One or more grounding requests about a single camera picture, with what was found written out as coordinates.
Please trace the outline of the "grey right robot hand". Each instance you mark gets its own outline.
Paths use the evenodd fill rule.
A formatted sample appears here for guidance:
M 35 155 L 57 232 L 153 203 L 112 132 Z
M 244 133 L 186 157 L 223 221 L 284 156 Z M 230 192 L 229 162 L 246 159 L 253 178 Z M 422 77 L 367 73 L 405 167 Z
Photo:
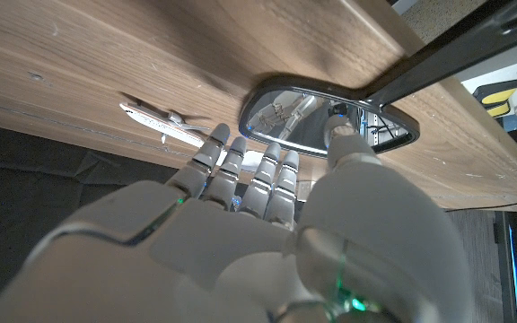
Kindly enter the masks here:
M 67 217 L 0 292 L 0 322 L 470 321 L 458 231 L 345 118 L 301 211 L 298 155 L 277 144 L 231 210 L 246 142 L 228 135 Z

